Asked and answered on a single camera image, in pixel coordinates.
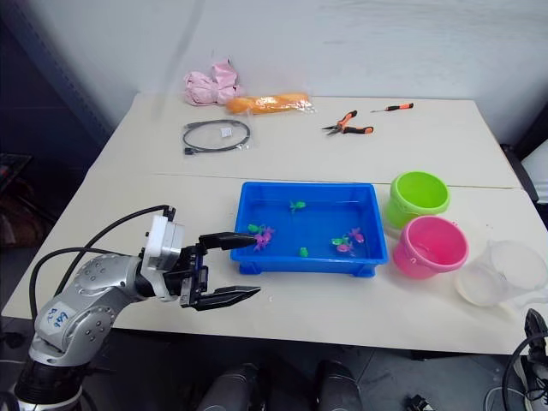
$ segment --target pliers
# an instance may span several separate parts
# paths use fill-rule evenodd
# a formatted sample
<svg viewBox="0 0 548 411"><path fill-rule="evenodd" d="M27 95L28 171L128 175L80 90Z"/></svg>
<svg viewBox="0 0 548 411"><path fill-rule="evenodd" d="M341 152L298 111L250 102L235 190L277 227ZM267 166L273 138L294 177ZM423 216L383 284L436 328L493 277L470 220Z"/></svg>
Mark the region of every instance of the pliers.
<svg viewBox="0 0 548 411"><path fill-rule="evenodd" d="M352 117L356 117L358 111L350 111L340 122L337 122L335 126L323 127L322 130L331 130L327 135L332 135L336 133L354 133L354 134L370 134L373 132L373 127L349 127L347 122L350 121Z"/></svg>

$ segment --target white table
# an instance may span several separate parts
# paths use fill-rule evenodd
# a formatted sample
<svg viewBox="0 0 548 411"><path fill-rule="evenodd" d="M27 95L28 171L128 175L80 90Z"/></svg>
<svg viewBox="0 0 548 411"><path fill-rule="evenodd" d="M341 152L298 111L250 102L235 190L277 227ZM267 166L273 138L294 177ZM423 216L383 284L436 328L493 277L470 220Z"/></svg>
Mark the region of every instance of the white table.
<svg viewBox="0 0 548 411"><path fill-rule="evenodd" d="M83 245L108 223L147 206L169 204L176 221L186 225L186 243L199 235L232 230L240 188L245 180L196 176L156 176L144 172L97 167L70 202L40 249L38 258L61 247ZM381 206L389 185L376 185ZM487 239L521 241L548 256L548 233L521 189L452 188L445 217L457 221L470 241L470 258L481 253ZM98 246L138 253L150 217L124 224ZM388 237L392 250L396 241ZM38 303L51 298L70 261L62 256L40 274ZM239 337L263 337L475 353L508 354L523 338L525 310L510 305L479 308L454 290L454 274L413 281L398 274L392 263L380 266L374 278L343 274L239 274L229 254L214 250L206 256L210 289L231 284L259 285L262 291L233 307L197 313L155 299L127 307L116 326ZM29 318L27 271L3 315ZM548 308L537 305L548 318Z"/></svg>
<svg viewBox="0 0 548 411"><path fill-rule="evenodd" d="M370 113L413 101L411 110ZM94 169L265 180L389 183L410 170L451 186L519 188L513 170L471 100L313 98L317 112L254 116L249 151L184 156L189 122L225 118L224 108L193 107L177 96L139 94ZM350 125L373 134L326 137L322 127L358 110Z"/></svg>

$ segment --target green bucket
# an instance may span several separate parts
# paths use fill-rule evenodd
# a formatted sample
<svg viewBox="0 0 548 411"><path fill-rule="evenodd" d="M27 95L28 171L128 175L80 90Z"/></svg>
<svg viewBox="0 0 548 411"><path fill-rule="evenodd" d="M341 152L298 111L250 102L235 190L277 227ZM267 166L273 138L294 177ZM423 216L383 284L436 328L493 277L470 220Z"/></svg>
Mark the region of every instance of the green bucket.
<svg viewBox="0 0 548 411"><path fill-rule="evenodd" d="M391 225L402 229L415 217L444 212L449 201L449 189L439 178L423 171L411 171L391 183L390 201L384 215Z"/></svg>

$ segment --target screwdriver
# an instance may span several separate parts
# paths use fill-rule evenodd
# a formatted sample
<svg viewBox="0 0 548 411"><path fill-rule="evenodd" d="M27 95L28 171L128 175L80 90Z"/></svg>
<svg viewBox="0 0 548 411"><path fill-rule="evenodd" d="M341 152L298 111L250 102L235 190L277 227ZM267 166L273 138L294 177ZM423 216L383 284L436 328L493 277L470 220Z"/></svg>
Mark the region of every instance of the screwdriver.
<svg viewBox="0 0 548 411"><path fill-rule="evenodd" d="M389 105L383 110L371 110L372 113L378 113L379 111L394 111L394 110L405 110L405 109L412 109L414 106L413 103L409 104L402 104L402 105Z"/></svg>

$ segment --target white wall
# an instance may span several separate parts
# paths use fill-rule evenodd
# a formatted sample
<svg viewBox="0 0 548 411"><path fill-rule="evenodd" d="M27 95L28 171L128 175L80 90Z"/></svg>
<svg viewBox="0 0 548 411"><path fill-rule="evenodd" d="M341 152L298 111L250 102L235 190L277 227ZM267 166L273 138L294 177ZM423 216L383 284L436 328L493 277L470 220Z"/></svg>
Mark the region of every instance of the white wall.
<svg viewBox="0 0 548 411"><path fill-rule="evenodd" d="M27 0L113 124L230 57L253 94L474 98L500 141L548 99L546 0Z"/></svg>

